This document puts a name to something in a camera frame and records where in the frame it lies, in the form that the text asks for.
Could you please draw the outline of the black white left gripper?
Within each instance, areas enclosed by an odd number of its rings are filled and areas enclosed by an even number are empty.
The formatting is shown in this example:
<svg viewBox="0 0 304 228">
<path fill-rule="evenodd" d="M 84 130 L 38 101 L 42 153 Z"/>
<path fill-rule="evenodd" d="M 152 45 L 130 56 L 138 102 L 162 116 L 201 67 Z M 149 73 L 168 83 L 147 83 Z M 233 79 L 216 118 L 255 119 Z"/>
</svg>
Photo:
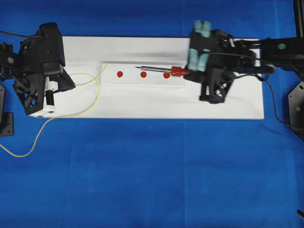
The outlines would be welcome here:
<svg viewBox="0 0 304 228">
<path fill-rule="evenodd" d="M 22 41 L 19 53 L 13 57 L 12 76 L 15 79 L 13 88 L 27 115 L 41 111 L 44 106 L 44 98 L 46 98 L 47 105 L 55 105 L 53 91 L 45 91 L 47 79 L 57 77 L 58 90 L 56 92 L 65 92 L 76 87 L 64 68 L 56 69 L 57 76 L 44 75 L 42 64 L 38 59 L 39 41 Z"/>
</svg>

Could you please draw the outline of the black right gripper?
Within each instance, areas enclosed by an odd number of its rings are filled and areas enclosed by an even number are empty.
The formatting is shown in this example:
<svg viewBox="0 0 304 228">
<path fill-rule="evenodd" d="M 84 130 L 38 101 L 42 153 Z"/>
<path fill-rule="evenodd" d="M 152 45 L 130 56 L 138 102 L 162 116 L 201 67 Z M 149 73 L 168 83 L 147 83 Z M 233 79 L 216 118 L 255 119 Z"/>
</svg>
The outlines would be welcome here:
<svg viewBox="0 0 304 228">
<path fill-rule="evenodd" d="M 210 104 L 224 103 L 235 78 L 235 74 L 228 70 L 207 69 L 200 77 L 201 92 L 199 100 Z"/>
</svg>

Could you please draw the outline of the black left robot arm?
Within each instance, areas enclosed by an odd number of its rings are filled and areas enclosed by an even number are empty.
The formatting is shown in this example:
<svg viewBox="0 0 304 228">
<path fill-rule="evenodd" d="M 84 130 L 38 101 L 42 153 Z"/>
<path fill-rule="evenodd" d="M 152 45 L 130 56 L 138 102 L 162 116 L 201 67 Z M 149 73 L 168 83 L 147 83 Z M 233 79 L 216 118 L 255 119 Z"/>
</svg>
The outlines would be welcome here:
<svg viewBox="0 0 304 228">
<path fill-rule="evenodd" d="M 13 89 L 26 115 L 43 110 L 44 104 L 52 105 L 54 93 L 75 88 L 64 67 L 62 42 L 27 39 L 21 42 L 19 53 L 13 53 L 10 44 L 0 45 L 0 79 L 14 80 Z"/>
</svg>

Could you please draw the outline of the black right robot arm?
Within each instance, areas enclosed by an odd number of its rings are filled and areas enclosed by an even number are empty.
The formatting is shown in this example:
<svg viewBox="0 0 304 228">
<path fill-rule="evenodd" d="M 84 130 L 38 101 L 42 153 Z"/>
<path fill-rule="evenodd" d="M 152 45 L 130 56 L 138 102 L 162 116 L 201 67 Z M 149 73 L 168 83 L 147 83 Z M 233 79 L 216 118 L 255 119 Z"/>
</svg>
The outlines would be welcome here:
<svg viewBox="0 0 304 228">
<path fill-rule="evenodd" d="M 294 71 L 304 79 L 303 38 L 263 40 L 234 40 L 230 34 L 218 29 L 210 37 L 202 37 L 201 54 L 209 56 L 201 76 L 200 100 L 219 104 L 225 98 L 234 80 L 261 74 L 272 74 L 276 68 Z"/>
</svg>

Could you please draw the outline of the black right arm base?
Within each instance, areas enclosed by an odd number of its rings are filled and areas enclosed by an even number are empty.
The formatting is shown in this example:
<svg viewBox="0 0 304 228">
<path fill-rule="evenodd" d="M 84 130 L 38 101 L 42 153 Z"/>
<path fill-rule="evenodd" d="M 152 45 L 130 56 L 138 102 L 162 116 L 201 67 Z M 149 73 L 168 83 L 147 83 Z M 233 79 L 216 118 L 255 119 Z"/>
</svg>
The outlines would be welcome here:
<svg viewBox="0 0 304 228">
<path fill-rule="evenodd" d="M 304 139 L 304 82 L 301 81 L 288 94 L 289 122 L 293 131 Z"/>
</svg>

